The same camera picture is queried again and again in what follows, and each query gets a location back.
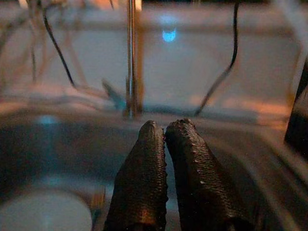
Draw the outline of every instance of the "black object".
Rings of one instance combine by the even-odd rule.
[[[148,121],[117,173],[104,231],[164,231],[166,177],[164,132]]]
[[[203,110],[204,106],[206,105],[207,101],[214,93],[214,91],[219,87],[219,85],[225,80],[225,78],[229,75],[230,71],[232,70],[236,56],[237,56],[237,49],[238,49],[238,30],[237,30],[237,13],[239,9],[239,2],[237,1],[234,5],[234,14],[233,14],[233,35],[234,35],[234,43],[233,43],[233,55],[232,60],[227,69],[215,80],[214,84],[208,90],[206,96],[203,98],[200,107],[196,110],[195,116],[199,115]]]
[[[231,178],[197,133],[178,120],[167,127],[182,231],[251,231],[253,225]]]
[[[68,80],[70,81],[71,85],[72,85],[74,88],[76,88],[76,85],[75,85],[75,83],[74,83],[74,81],[73,81],[73,79],[72,79],[72,76],[71,76],[71,73],[70,73],[70,71],[69,71],[69,69],[68,69],[68,66],[67,66],[67,63],[66,63],[66,61],[65,61],[65,58],[63,57],[62,51],[61,51],[61,49],[60,49],[60,47],[59,47],[59,45],[58,45],[56,39],[54,38],[53,32],[52,32],[52,30],[51,30],[51,27],[50,27],[50,25],[49,25],[49,23],[48,23],[48,19],[47,19],[47,10],[48,10],[49,8],[50,8],[50,7],[43,9],[44,25],[45,25],[45,27],[46,27],[46,30],[47,30],[48,34],[49,34],[49,37],[50,37],[51,40],[52,40],[52,43],[53,43],[54,47],[56,48],[56,50],[57,50],[57,52],[58,52],[58,55],[60,56],[61,62],[62,62],[62,64],[63,64],[63,67],[64,67],[64,69],[65,69],[65,71],[66,71]]]
[[[308,160],[308,63],[305,63],[285,141]]]

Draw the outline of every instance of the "blue led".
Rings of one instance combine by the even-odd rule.
[[[176,35],[177,35],[176,29],[174,29],[172,31],[164,31],[163,30],[163,33],[162,33],[163,40],[165,42],[172,42],[175,39]]]

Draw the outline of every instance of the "metal rod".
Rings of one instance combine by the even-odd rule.
[[[127,115],[134,118],[137,115],[137,80],[135,71],[135,0],[128,0],[128,82],[127,82]]]

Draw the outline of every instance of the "black cable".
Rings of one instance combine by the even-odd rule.
[[[233,55],[230,65],[227,69],[216,79],[214,84],[211,86],[209,91],[207,92],[206,96],[203,98],[200,107],[195,111],[194,115],[198,116],[201,111],[203,110],[204,106],[208,102],[211,95],[215,92],[215,90],[219,87],[219,85],[225,80],[225,78],[229,75],[230,71],[232,70],[238,50],[238,30],[237,30],[237,13],[239,9],[239,2],[237,1],[234,5],[234,14],[233,14],[233,38],[234,38],[234,45],[233,45]]]
[[[111,8],[114,10],[114,3],[113,3],[113,1],[109,0],[109,2],[110,2],[110,5],[111,5]]]
[[[75,83],[74,83],[74,81],[73,81],[73,79],[72,79],[71,73],[70,73],[70,71],[69,71],[69,69],[68,69],[68,66],[67,66],[66,61],[65,61],[65,59],[64,59],[64,57],[63,57],[63,54],[62,54],[62,52],[61,52],[61,49],[60,49],[60,47],[58,46],[58,43],[57,43],[56,39],[54,38],[53,32],[52,32],[52,30],[51,30],[51,27],[50,27],[50,25],[49,25],[49,23],[48,23],[47,15],[46,15],[48,9],[49,9],[49,8],[44,8],[44,9],[43,9],[44,25],[45,25],[45,27],[46,27],[46,30],[47,30],[48,34],[49,34],[49,37],[50,37],[51,40],[52,40],[52,43],[53,43],[54,47],[56,48],[56,50],[57,50],[57,52],[58,52],[58,55],[60,56],[61,62],[62,62],[62,64],[63,64],[63,67],[64,67],[64,69],[65,69],[65,71],[66,71],[68,80],[70,81],[70,83],[71,83],[71,85],[73,86],[73,88],[76,88],[76,85],[75,85]]]
[[[33,18],[33,10],[32,9],[29,9],[29,17],[30,17],[30,25],[29,25],[29,28],[30,28],[30,31],[31,31],[31,34],[32,34],[32,38],[34,41],[31,42],[31,60],[32,60],[32,82],[33,83],[36,83],[37,81],[37,77],[36,77],[36,72],[37,72],[37,64],[36,64],[36,58],[35,58],[35,49],[34,49],[34,46],[35,46],[35,41],[36,41],[36,35],[35,35],[35,32],[34,32],[34,27],[33,27],[33,23],[32,23],[32,18]]]

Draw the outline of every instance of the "black wire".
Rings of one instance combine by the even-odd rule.
[[[32,81],[36,83],[37,77],[36,77],[36,71],[37,71],[37,64],[36,64],[36,58],[35,58],[35,51],[34,51],[34,45],[31,44],[31,60],[32,60]]]
[[[214,84],[211,86],[210,90],[207,92],[206,96],[203,98],[200,107],[195,111],[194,115],[198,116],[201,111],[203,110],[204,106],[208,102],[211,95],[215,92],[215,90],[220,86],[220,84],[225,80],[225,78],[229,75],[230,71],[232,70],[238,50],[238,30],[237,30],[237,13],[239,9],[239,2],[236,2],[234,5],[234,14],[233,14],[233,38],[234,38],[234,45],[233,45],[233,55],[230,65],[227,69],[216,79]]]
[[[47,12],[48,9],[49,9],[49,8],[44,8],[44,9],[43,9],[44,25],[45,25],[45,27],[46,27],[46,30],[47,30],[48,34],[49,34],[49,37],[50,37],[51,40],[52,40],[52,43],[53,43],[54,47],[56,48],[56,50],[57,50],[57,52],[58,52],[58,54],[59,54],[59,56],[60,56],[61,62],[62,62],[62,64],[63,64],[63,67],[64,67],[64,69],[65,69],[65,71],[66,71],[68,80],[70,81],[71,85],[72,85],[74,88],[76,88],[76,85],[75,85],[75,83],[74,83],[74,81],[73,81],[73,79],[72,79],[71,73],[70,73],[70,71],[69,71],[69,69],[68,69],[68,66],[67,66],[66,61],[65,61],[65,59],[64,59],[64,57],[63,57],[63,54],[62,54],[62,52],[61,52],[61,49],[60,49],[60,47],[58,46],[58,43],[57,43],[56,39],[55,39],[54,36],[53,36],[51,27],[49,26],[49,23],[48,23],[48,20],[47,20],[47,16],[46,16],[46,12]]]
[[[114,3],[113,3],[113,1],[109,0],[109,2],[110,2],[110,5],[111,5],[111,8],[114,10]]]

